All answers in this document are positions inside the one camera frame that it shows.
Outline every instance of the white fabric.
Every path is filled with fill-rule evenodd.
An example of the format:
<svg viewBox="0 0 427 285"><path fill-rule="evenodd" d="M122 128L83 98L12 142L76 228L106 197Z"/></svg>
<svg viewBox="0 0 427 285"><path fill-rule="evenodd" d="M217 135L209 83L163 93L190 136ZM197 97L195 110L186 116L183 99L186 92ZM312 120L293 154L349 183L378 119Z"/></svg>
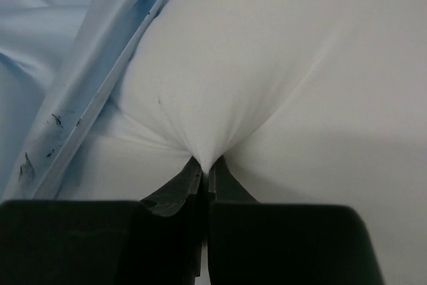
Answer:
<svg viewBox="0 0 427 285"><path fill-rule="evenodd" d="M426 284L425 21L427 0L169 0L59 197L140 199L226 153L261 201L354 207L387 284Z"/></svg>

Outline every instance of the black stain mark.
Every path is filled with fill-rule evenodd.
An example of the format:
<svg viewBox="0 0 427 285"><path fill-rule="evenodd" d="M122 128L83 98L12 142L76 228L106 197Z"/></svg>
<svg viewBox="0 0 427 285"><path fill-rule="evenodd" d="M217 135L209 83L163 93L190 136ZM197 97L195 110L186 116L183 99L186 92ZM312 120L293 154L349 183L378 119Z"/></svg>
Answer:
<svg viewBox="0 0 427 285"><path fill-rule="evenodd" d="M53 149L53 150L52 150L52 152L50 152L50 153L48 153L48 154L46 155L46 157L47 157L47 158L51 157L51 156L52 156L52 153L53 153L54 151L55 151L55 150Z"/></svg>
<svg viewBox="0 0 427 285"><path fill-rule="evenodd" d="M25 153L25 163L22 164L21 167L19 167L18 180L21 180L24 176L30 180L33 180L35 177L35 170L34 170L34 167L29 160L27 153Z"/></svg>
<svg viewBox="0 0 427 285"><path fill-rule="evenodd" d="M60 128L63 128L63 127L62 127L62 125L61 125L61 116L56 116L56 115L53 115L53 114L52 114L52 116L53 116L53 118L55 118L56 124L57 124Z"/></svg>

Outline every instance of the dark stain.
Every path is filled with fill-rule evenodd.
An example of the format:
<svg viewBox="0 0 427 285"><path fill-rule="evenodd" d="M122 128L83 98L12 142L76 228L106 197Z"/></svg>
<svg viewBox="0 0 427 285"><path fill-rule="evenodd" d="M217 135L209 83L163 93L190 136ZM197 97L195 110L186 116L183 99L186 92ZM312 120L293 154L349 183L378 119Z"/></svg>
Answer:
<svg viewBox="0 0 427 285"><path fill-rule="evenodd" d="M55 118L57 126L59 126L60 128L63 128L61 125L61 116L56 116L52 114L52 117Z"/></svg>
<svg viewBox="0 0 427 285"><path fill-rule="evenodd" d="M46 157L47 157L47 158L51 157L51 156L52 156L52 153L53 153L54 151L55 151L55 150L52 150L52 152L48 153L48 154L46 155Z"/></svg>
<svg viewBox="0 0 427 285"><path fill-rule="evenodd" d="M18 180L21 180L24 177L27 178L28 180L33 180L35 177L35 170L29 160L27 153L25 153L25 163L22 164L21 167L19 168Z"/></svg>

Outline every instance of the light blue fabric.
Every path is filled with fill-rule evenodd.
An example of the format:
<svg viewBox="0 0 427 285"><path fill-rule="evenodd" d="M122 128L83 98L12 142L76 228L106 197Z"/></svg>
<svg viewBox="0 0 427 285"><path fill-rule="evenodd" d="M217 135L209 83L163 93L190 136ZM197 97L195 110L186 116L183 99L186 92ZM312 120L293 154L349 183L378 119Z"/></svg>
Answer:
<svg viewBox="0 0 427 285"><path fill-rule="evenodd" d="M0 0L4 200L55 196L64 169L164 1Z"/></svg>

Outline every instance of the black plastic part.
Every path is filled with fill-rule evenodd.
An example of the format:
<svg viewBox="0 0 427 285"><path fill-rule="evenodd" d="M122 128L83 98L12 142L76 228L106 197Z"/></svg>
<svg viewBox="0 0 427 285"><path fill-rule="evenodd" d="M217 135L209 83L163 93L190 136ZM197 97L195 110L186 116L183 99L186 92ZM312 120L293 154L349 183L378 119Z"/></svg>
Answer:
<svg viewBox="0 0 427 285"><path fill-rule="evenodd" d="M383 285L363 221L344 206L257 204L224 159L210 172L213 285Z"/></svg>
<svg viewBox="0 0 427 285"><path fill-rule="evenodd" d="M195 159L140 202L0 206L0 285L383 285L363 221L343 206L260 204L220 158Z"/></svg>
<svg viewBox="0 0 427 285"><path fill-rule="evenodd" d="M141 203L4 203L0 284L194 284L200 176L191 160Z"/></svg>

